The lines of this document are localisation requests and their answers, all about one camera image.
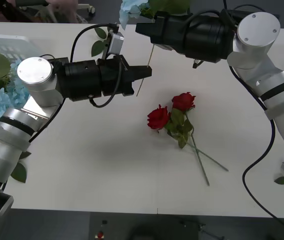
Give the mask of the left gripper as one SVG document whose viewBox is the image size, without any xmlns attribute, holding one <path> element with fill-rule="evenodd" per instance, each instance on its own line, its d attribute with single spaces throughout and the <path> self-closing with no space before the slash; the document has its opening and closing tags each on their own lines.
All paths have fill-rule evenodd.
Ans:
<svg viewBox="0 0 284 240">
<path fill-rule="evenodd" d="M 98 59 L 100 71 L 100 82 L 103 96 L 111 96 L 115 90 L 119 73 L 121 73 L 116 95 L 131 96 L 134 94 L 132 82 L 139 81 L 152 76 L 152 68 L 147 65 L 129 66 L 123 55 L 113 58 Z"/>
</svg>

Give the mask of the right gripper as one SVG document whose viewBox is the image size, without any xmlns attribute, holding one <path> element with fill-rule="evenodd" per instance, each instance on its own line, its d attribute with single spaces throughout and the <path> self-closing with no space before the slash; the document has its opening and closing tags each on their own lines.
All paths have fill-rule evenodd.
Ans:
<svg viewBox="0 0 284 240">
<path fill-rule="evenodd" d="M 185 21 L 189 14 L 171 15 L 164 11 L 158 11 L 155 15 L 155 23 L 137 23 L 135 32 L 147 37 L 153 37 L 153 43 L 175 50 L 183 51 L 187 27 Z"/>
</svg>

